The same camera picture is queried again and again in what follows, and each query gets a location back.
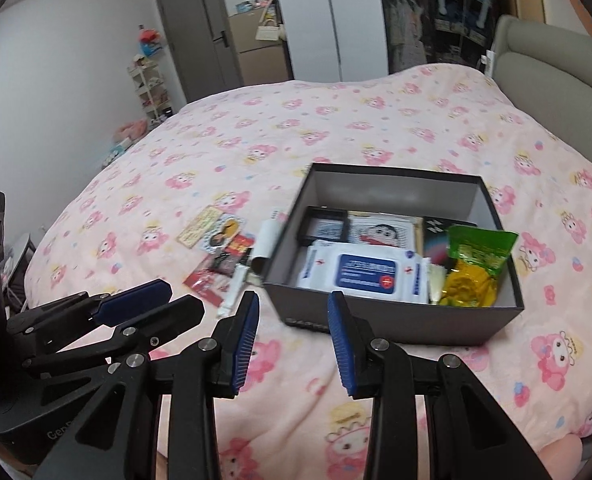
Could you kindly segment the red snack packet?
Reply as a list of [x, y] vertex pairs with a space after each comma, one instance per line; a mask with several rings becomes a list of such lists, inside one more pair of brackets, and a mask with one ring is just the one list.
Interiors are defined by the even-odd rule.
[[[253, 234], [237, 234], [229, 245], [220, 252], [223, 252], [224, 249], [243, 250], [247, 247], [251, 249], [255, 244], [255, 240]], [[216, 308], [220, 306], [224, 299], [231, 281], [231, 278], [209, 271], [210, 263], [220, 252], [208, 254], [183, 281], [183, 284], [194, 296], [208, 302], [208, 304], [212, 304]]]

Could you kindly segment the white smart watch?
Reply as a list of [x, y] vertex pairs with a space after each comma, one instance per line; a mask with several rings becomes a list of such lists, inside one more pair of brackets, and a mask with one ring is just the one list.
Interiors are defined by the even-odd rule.
[[226, 318], [232, 313], [238, 296], [241, 295], [241, 291], [246, 286], [248, 272], [249, 266], [246, 266], [246, 264], [238, 263], [235, 266], [229, 288], [227, 289], [225, 297], [218, 307], [217, 318]]

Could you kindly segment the brown coffee sachet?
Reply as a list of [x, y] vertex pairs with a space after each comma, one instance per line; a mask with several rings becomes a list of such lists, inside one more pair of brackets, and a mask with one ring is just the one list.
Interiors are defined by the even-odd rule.
[[250, 254], [250, 248], [243, 250], [224, 249], [219, 255], [213, 258], [209, 266], [209, 271], [217, 273], [227, 278], [232, 278], [236, 267], [239, 264], [245, 264]]

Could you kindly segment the yellow text card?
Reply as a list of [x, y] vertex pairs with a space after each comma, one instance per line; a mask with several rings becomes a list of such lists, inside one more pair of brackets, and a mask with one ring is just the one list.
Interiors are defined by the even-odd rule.
[[215, 226], [223, 211], [215, 206], [207, 206], [189, 222], [177, 236], [177, 242], [185, 248], [194, 247], [203, 236]]

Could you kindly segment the cartoon character acrylic stand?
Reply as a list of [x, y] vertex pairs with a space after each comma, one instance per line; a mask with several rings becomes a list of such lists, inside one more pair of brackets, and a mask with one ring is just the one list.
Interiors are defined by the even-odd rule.
[[199, 248], [208, 254], [220, 252], [241, 232], [246, 220], [235, 214], [223, 214], [199, 241]]

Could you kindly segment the white paper roll tube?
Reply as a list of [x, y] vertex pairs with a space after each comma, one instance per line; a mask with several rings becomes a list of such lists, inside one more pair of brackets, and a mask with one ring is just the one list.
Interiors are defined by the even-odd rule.
[[285, 223], [286, 220], [284, 218], [271, 218], [262, 222], [248, 260], [249, 283], [255, 285], [262, 284], [264, 269], [271, 260]]

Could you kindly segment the white wet wipes pack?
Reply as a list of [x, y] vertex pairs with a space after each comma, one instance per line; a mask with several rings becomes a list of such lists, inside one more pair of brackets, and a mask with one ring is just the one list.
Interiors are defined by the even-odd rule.
[[383, 301], [427, 304], [427, 258], [414, 250], [316, 240], [307, 250], [299, 288]]

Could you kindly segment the cartoon boy picture card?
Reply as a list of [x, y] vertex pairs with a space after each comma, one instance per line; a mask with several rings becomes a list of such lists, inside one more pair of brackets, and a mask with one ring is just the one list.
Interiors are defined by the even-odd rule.
[[422, 219], [401, 214], [350, 211], [348, 240], [352, 244], [416, 249], [416, 234]]

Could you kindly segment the pink cartoon print blanket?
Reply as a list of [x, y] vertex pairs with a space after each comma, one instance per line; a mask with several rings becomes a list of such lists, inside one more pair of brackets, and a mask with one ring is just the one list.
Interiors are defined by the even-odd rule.
[[477, 70], [208, 96], [101, 171], [48, 229], [32, 306], [160, 278], [204, 320], [231, 312], [226, 252], [261, 261], [247, 377], [215, 402], [226, 479], [362, 479], [370, 396], [339, 370], [342, 292], [388, 352], [474, 373], [538, 455], [573, 478], [592, 434], [592, 162]]

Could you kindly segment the green yellow snack bag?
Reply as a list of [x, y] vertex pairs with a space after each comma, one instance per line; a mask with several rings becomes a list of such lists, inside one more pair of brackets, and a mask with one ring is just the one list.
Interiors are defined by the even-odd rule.
[[497, 297], [498, 280], [512, 255], [518, 234], [475, 226], [448, 228], [446, 274], [438, 304], [459, 308], [489, 308]]

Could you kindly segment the white shelf rack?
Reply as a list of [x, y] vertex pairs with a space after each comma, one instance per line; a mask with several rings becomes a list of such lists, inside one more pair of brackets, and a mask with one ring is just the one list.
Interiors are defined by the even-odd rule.
[[173, 115], [173, 108], [158, 64], [144, 55], [136, 55], [127, 72], [151, 128], [166, 122]]

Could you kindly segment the cardboard box stack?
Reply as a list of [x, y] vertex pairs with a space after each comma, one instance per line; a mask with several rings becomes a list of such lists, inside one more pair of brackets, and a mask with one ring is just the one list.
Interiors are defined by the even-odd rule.
[[276, 84], [290, 80], [290, 65], [282, 39], [259, 40], [262, 9], [234, 14], [229, 18], [241, 81], [244, 86]]

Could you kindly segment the grey upholstered headboard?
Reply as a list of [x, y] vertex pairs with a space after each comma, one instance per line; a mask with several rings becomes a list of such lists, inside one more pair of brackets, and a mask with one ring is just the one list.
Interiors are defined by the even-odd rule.
[[492, 53], [505, 96], [592, 162], [592, 37], [504, 15]]

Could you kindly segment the white wardrobe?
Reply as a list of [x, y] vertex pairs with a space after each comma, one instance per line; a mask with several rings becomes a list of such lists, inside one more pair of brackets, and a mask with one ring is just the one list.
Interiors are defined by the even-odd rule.
[[357, 82], [389, 74], [381, 0], [279, 0], [294, 76]]

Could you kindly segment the open clothes closet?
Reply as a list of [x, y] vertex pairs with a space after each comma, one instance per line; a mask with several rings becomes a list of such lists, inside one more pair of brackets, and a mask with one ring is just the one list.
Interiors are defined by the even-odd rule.
[[389, 72], [427, 63], [479, 70], [507, 0], [381, 0]]

